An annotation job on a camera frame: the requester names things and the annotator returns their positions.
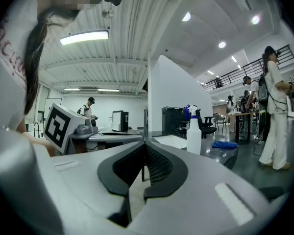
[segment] woman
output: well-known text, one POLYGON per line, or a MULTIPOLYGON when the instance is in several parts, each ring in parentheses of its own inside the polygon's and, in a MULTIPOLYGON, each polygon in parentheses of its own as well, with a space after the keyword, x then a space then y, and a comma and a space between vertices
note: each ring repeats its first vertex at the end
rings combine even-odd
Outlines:
MULTIPOLYGON (((228 96, 227 108, 229 110, 229 115, 234 114, 236 108, 236 101, 233 102, 233 97, 228 96)), ((230 133, 235 132, 235 117, 230 117, 230 133)))
POLYGON ((25 115, 38 91, 38 67, 52 16, 74 20, 86 4, 101 0, 15 0, 0 23, 0 128, 9 127, 42 144, 51 156, 55 148, 25 129, 25 115))
POLYGON ((271 46, 266 47, 263 61, 265 81, 269 93, 267 110, 271 115, 271 126, 259 162, 261 165, 272 166, 275 170, 288 170, 290 163, 286 161, 286 90, 294 91, 294 86, 283 82, 282 75, 276 65, 277 57, 278 54, 271 46))

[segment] baseball cap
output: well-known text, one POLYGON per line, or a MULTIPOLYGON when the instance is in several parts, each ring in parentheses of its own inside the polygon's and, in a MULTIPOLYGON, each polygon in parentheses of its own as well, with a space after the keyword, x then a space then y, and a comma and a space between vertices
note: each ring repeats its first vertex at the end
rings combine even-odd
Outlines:
POLYGON ((88 99, 88 101, 91 102, 92 104, 95 103, 95 99, 92 96, 88 99))

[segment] white partition wall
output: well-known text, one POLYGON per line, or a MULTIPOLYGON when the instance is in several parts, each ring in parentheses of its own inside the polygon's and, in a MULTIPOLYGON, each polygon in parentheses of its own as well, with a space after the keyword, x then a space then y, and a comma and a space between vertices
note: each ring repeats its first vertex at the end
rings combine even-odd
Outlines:
POLYGON ((161 109, 194 104, 201 117, 212 116, 211 97, 197 81, 165 56, 150 65, 148 73, 149 131, 162 130, 161 109))

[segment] backpack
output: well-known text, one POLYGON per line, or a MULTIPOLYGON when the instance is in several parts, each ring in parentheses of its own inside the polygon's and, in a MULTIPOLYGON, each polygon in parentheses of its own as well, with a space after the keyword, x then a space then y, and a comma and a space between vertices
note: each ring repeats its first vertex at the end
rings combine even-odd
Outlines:
POLYGON ((248 97, 243 96, 241 99, 240 112, 242 112, 242 113, 247 112, 247 110, 246 110, 247 101, 248 101, 248 97))
POLYGON ((80 111, 82 110, 82 107, 81 108, 79 108, 79 110, 77 111, 77 114, 80 114, 80 111))
POLYGON ((269 93, 268 93, 267 84, 266 84, 264 74, 260 75, 260 78, 258 79, 258 86, 259 86, 258 102, 260 104, 262 104, 263 106, 267 107, 269 93))

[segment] ceiling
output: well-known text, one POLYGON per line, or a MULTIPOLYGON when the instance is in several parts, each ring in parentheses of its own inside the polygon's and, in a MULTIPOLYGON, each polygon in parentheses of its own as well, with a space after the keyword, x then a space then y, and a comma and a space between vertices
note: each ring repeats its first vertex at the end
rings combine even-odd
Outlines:
POLYGON ((235 54, 233 54, 234 58, 236 59, 236 63, 232 60, 231 57, 228 57, 224 59, 222 62, 216 64, 215 66, 211 67, 209 70, 214 73, 214 75, 205 72, 201 75, 199 75, 196 80, 199 83, 208 83, 214 79, 216 79, 216 76, 223 76, 231 71, 237 70, 238 65, 243 67, 244 65, 247 65, 249 63, 248 59, 246 58, 246 55, 244 53, 244 50, 241 50, 235 54))
POLYGON ((218 75, 234 70, 233 53, 241 66, 246 64, 240 50, 271 31, 265 0, 247 1, 251 10, 235 0, 123 0, 117 7, 102 2, 81 11, 68 25, 49 28, 39 78, 64 93, 69 87, 92 94, 100 88, 145 96, 148 57, 163 54, 193 77, 203 74, 198 79, 208 82, 214 77, 206 75, 207 70, 218 75), (101 14, 107 8, 115 12, 112 19, 101 14), (182 22, 187 11, 192 17, 182 22), (255 14, 262 17, 258 25, 250 22, 255 14), (108 40, 67 46, 59 42, 69 34, 102 29, 109 30, 108 40), (227 42, 224 49, 218 48, 221 39, 227 42))
POLYGON ((81 11, 69 25, 50 27, 40 62, 40 80, 62 92, 74 87, 87 91, 120 89, 122 94, 145 95, 142 87, 147 79, 148 52, 157 46, 174 16, 172 7, 177 9, 181 1, 123 0, 117 7, 102 2, 81 11), (106 8, 114 10, 112 19, 101 15, 106 8), (108 40, 66 46, 59 42, 69 34, 102 29, 109 30, 108 40))
MULTIPOLYGON (((235 69, 231 68, 229 58, 238 52, 238 58, 242 56, 243 60, 240 50, 272 31, 266 0, 246 1, 250 10, 242 0, 196 0, 189 9, 191 19, 182 23, 179 34, 172 37, 168 51, 163 54, 193 77, 211 69, 220 76, 235 69), (255 15, 261 18, 257 25, 251 23, 255 15), (227 43, 223 49, 218 48, 222 40, 227 43)), ((212 79, 205 75, 199 78, 202 82, 212 79)))

